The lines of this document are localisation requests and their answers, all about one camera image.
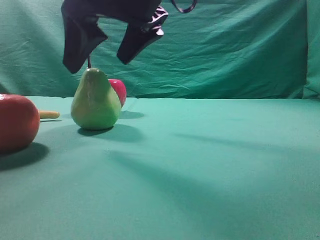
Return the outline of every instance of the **pink apple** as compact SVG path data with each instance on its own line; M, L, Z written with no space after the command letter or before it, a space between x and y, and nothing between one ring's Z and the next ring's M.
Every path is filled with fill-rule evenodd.
M115 90L116 94L118 94L121 106L123 107L127 98L127 89L125 84L120 79L109 79L109 82Z

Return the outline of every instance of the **teal fabric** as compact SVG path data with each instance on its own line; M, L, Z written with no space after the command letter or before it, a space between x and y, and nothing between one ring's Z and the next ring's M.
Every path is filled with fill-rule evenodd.
M80 131L70 98L30 97L43 121L0 156L1 240L316 240L320 104L135 99Z
M0 92L74 95L85 66L71 75L62 65L61 4L1 1ZM189 14L178 13L168 0L162 5L170 13L165 36L130 65L116 58L125 24L99 22L110 39L93 52L92 64L123 80L130 97L302 97L308 50L305 0L201 0Z
M320 99L320 1L308 0L308 73L304 98Z

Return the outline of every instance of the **black cable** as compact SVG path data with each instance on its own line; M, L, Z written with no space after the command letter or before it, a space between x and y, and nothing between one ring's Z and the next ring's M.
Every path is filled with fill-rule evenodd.
M171 3L173 4L173 6L182 14L186 14L186 13L190 13L196 6L197 4L197 0L193 0L193 3L191 4L190 7L188 7L187 9L182 9L180 7L177 6L175 0L171 0Z

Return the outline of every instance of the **pear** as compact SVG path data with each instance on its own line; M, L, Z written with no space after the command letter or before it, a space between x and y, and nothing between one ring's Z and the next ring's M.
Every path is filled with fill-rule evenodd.
M106 130L115 125L121 110L120 99L107 75L98 68L87 68L71 104L73 121L85 130Z

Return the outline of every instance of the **green table surface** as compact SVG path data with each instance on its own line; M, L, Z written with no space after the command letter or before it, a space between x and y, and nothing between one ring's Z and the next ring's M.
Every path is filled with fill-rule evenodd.
M320 239L320 102L128 98L86 132L29 98L61 117L0 156L1 240Z

